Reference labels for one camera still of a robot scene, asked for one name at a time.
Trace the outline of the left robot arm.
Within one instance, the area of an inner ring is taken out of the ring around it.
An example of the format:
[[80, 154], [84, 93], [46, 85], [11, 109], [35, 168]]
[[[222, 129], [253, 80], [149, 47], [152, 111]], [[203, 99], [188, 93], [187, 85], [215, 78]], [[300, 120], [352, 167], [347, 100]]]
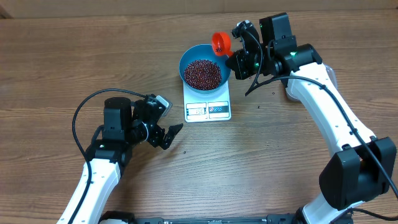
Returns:
[[146, 95], [135, 102], [112, 97], [104, 102], [104, 123], [95, 131], [84, 151], [80, 181], [59, 219], [59, 223], [135, 223], [132, 213], [104, 211], [132, 158], [132, 150], [147, 141], [168, 149], [182, 124], [161, 128], [157, 123], [171, 109], [163, 96]]

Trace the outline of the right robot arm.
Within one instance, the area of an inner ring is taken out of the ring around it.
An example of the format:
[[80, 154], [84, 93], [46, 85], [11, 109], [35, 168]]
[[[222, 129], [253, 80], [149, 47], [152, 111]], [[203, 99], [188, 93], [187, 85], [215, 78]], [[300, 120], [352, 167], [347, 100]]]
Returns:
[[319, 196], [294, 214], [277, 215], [278, 222], [351, 223], [362, 203], [397, 191], [395, 144], [376, 137], [352, 112], [315, 48], [297, 43], [286, 13], [261, 19], [259, 28], [239, 22], [231, 34], [243, 45], [226, 61], [236, 78], [253, 77], [250, 90], [262, 86], [260, 75], [266, 83], [281, 81], [286, 94], [309, 112], [331, 156], [319, 176]]

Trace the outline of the red measuring scoop blue handle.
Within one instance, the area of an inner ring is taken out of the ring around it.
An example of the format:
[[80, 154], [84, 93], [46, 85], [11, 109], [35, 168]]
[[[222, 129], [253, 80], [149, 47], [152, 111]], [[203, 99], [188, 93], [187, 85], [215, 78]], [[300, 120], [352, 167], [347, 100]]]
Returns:
[[219, 57], [224, 55], [230, 57], [233, 55], [231, 51], [231, 39], [226, 32], [215, 32], [211, 38], [211, 46], [215, 55]]

